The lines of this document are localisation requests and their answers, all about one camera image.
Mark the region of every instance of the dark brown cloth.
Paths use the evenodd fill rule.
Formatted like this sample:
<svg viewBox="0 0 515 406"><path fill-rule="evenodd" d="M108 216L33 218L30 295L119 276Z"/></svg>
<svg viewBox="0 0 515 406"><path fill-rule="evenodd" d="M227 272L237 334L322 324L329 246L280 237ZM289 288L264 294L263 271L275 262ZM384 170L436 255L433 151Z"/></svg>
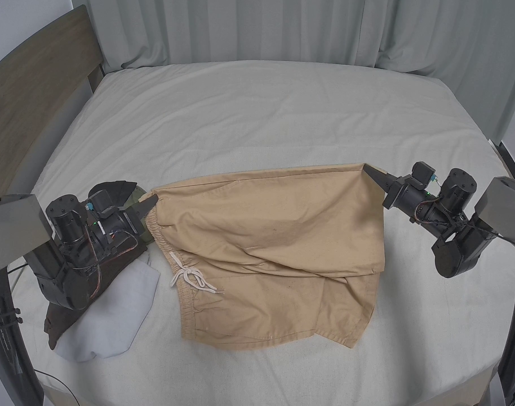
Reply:
<svg viewBox="0 0 515 406"><path fill-rule="evenodd" d="M43 330L49 335L49 347L54 350L56 342L62 334L65 333L66 329L70 328L78 319L83 315L87 308L96 301L105 289L111 284L117 275L132 261L138 258L146 250L146 245L142 240L139 239L137 247L133 250L128 251L125 254L121 254L109 261L104 262L100 269L102 271L102 279L100 283L99 292L91 299L88 305L81 310L70 310L69 308L61 307L59 305L49 303L47 308L47 314L45 315L45 322ZM89 294L92 295L97 287L97 273L92 274L88 278L89 283Z"/></svg>

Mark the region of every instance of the brown garment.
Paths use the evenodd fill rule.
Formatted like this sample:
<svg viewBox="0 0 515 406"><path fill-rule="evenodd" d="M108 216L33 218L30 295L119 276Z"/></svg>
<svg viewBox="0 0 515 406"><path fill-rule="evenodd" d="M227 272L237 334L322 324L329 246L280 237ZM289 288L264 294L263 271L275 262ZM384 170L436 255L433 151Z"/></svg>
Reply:
<svg viewBox="0 0 515 406"><path fill-rule="evenodd" d="M55 349L56 342L61 335L64 334L70 326L77 322L79 317L85 313L86 309L105 292L105 289L107 289L115 277L119 275L126 266L143 254L145 250L146 245L139 239L137 247L133 250L102 263L100 267L102 271L102 281L100 283L99 291L96 296L88 302L85 308L81 310L70 310L69 308L49 303L47 314L45 315L43 330L49 335L49 347L51 350ZM90 295L92 295L96 289L97 281L98 276L96 272L88 277Z"/></svg>
<svg viewBox="0 0 515 406"><path fill-rule="evenodd" d="M224 291L179 278L182 337L244 350L319 334L353 347L384 266L383 191L362 166L231 173L153 189L159 201L146 224L173 272L180 268L170 252Z"/></svg>

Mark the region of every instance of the black clamp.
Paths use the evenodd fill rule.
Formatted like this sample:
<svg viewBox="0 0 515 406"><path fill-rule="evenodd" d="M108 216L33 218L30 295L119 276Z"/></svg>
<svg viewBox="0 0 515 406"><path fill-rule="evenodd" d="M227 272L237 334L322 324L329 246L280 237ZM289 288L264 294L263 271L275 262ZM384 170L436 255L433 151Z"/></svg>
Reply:
<svg viewBox="0 0 515 406"><path fill-rule="evenodd" d="M20 314L21 311L18 308L14 308L6 313L0 313L0 321L3 322L0 323L0 329L8 328L9 326L16 325L17 323L23 323L23 319L17 316Z"/></svg>

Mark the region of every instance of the gray curtain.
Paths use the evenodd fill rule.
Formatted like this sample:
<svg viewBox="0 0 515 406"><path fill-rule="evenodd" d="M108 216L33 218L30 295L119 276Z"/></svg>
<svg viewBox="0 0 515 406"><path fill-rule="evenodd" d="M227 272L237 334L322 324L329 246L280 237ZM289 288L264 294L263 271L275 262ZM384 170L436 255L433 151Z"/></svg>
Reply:
<svg viewBox="0 0 515 406"><path fill-rule="evenodd" d="M105 70L273 59L441 79L499 142L515 109L515 0L72 0Z"/></svg>

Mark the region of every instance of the wooden headboard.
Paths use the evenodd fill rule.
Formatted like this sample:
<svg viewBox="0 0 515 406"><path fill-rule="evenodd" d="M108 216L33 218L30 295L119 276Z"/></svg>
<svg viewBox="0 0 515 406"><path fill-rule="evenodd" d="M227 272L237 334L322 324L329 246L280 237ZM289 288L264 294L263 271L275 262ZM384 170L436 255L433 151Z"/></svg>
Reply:
<svg viewBox="0 0 515 406"><path fill-rule="evenodd" d="M0 196L34 141L88 77L103 77L98 41L84 5L54 20L0 61Z"/></svg>

